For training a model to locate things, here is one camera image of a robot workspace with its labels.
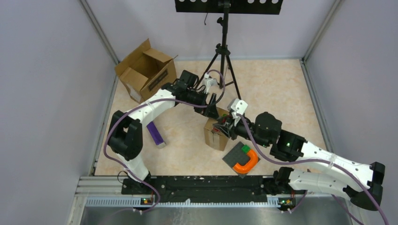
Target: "box label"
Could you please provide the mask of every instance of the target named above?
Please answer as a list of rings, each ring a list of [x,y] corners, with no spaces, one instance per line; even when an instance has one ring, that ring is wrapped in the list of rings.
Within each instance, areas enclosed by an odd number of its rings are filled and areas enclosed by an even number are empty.
[[[160,76],[158,76],[152,83],[148,85],[149,91],[152,91],[166,76],[168,75],[168,70],[166,69]]]

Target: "cardboard box flap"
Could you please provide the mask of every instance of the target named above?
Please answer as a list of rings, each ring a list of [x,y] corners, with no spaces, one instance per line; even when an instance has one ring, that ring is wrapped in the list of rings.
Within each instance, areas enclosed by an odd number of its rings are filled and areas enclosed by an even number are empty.
[[[151,43],[149,42],[149,39],[147,39],[132,53],[126,56],[123,61],[115,66],[116,75],[121,76],[128,67],[131,67],[139,58],[143,56],[144,52],[149,49],[151,49]]]
[[[140,74],[134,69],[131,69],[130,67],[128,67],[119,78],[123,83],[128,84],[135,91],[140,91],[148,81],[146,76]]]
[[[162,52],[159,52],[158,50],[153,49],[153,48],[145,51],[144,54],[149,56],[149,57],[152,57],[152,58],[154,58],[156,60],[159,60],[162,63],[166,63],[166,62],[168,62],[168,61],[173,59],[170,56],[168,56],[168,55],[166,55],[166,54],[164,54]]]

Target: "tripod leg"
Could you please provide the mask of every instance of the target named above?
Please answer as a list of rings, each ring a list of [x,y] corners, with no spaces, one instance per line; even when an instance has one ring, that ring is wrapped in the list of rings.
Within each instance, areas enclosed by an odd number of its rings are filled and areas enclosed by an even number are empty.
[[[225,74],[224,74],[224,64],[225,64],[225,55],[223,55],[221,53],[221,68],[220,68],[220,72],[221,74],[224,76],[224,80],[225,80]],[[220,80],[220,84],[218,85],[218,87],[221,89],[222,88],[222,82]]]
[[[200,77],[200,79],[198,80],[198,83],[195,85],[195,88],[198,88],[200,82],[202,82],[203,78],[205,77],[205,73],[207,73],[210,70],[210,68],[211,68],[212,64],[214,63],[215,59],[217,58],[217,56],[218,56],[218,53],[215,53],[215,55],[214,55],[213,59],[211,60],[210,64],[207,66],[205,72],[203,72],[203,75]]]
[[[230,70],[231,70],[232,79],[234,80],[235,89],[237,90],[237,97],[239,99],[242,99],[241,96],[240,96],[240,93],[239,93],[239,88],[237,87],[237,81],[236,81],[236,78],[235,78],[234,69],[232,68],[231,59],[230,59],[230,57],[228,55],[226,55],[225,57],[227,57],[227,63],[228,63],[228,66],[230,67]]]

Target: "tripod knob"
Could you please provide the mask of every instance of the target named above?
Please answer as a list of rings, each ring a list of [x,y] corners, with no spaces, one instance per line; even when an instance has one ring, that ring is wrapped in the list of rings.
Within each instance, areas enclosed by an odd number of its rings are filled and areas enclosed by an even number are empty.
[[[217,19],[217,23],[219,23],[222,26],[222,17]]]

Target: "metal frame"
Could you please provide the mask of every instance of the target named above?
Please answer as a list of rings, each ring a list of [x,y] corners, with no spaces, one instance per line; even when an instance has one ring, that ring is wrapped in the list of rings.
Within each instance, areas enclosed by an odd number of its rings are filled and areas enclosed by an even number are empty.
[[[98,34],[100,40],[102,41],[105,49],[107,50],[109,56],[112,58],[115,64],[119,63],[120,61],[118,60],[115,51],[113,50],[110,42],[108,41],[104,31],[102,30],[100,24],[98,23],[97,19],[95,18],[95,15],[93,11],[91,10],[89,4],[87,3],[86,0],[78,0],[79,3],[81,4],[82,8],[84,9],[84,12],[87,14],[88,19],[93,25],[93,28],[95,29],[96,33]],[[311,42],[307,52],[305,55],[301,58],[300,64],[301,68],[303,70],[304,78],[306,80],[306,84],[308,87],[308,91],[312,100],[312,103],[314,105],[316,117],[318,119],[320,128],[321,128],[321,133],[325,141],[325,145],[327,150],[333,152],[333,142],[330,138],[329,132],[328,132],[328,125],[327,122],[324,118],[324,113],[322,111],[322,106],[320,103],[320,100],[318,98],[318,95],[316,93],[316,89],[314,87],[313,79],[311,77],[311,74],[308,72],[307,69],[307,61],[311,57],[312,52],[314,48],[317,46],[318,42],[321,40],[323,37],[323,34],[327,30],[327,28],[330,25],[331,20],[335,16],[337,10],[340,8],[341,4],[343,3],[344,0],[335,0],[332,8],[330,9],[328,15],[325,18],[325,21],[322,23],[319,31],[317,32],[316,36],[314,37],[313,41]],[[87,198],[91,196],[102,196],[102,197],[120,197],[122,196],[121,190],[122,190],[122,184],[117,180],[116,176],[93,176],[95,172],[95,167],[96,163],[98,160],[98,157],[100,155],[100,150],[102,149],[102,142],[104,138],[104,134],[106,132],[106,126],[107,126],[107,121],[109,118],[110,114],[110,109],[112,106],[113,98],[115,95],[116,91],[116,86],[117,86],[117,76],[115,75],[115,80],[112,86],[112,90],[108,99],[108,105],[106,108],[106,111],[104,113],[103,117],[103,123],[101,126],[101,129],[99,130],[98,133],[98,140],[97,144],[94,147],[95,152],[94,157],[93,157],[93,162],[89,166],[89,176],[87,177],[81,177],[76,189],[75,193],[75,198],[73,201],[73,205],[70,211],[69,219],[68,219],[68,225],[79,225],[83,216],[83,211],[85,207],[85,203],[87,201]],[[120,176],[119,179],[123,180],[127,178],[126,176]],[[287,197],[288,195],[276,195],[276,197]],[[312,194],[309,195],[308,197],[322,197],[322,196],[329,196],[326,194]],[[346,205],[348,206],[349,211],[356,216],[358,219],[361,219],[365,224],[369,222],[369,219],[367,217],[367,212],[363,209],[360,209],[358,207],[353,206],[349,201],[346,201]]]

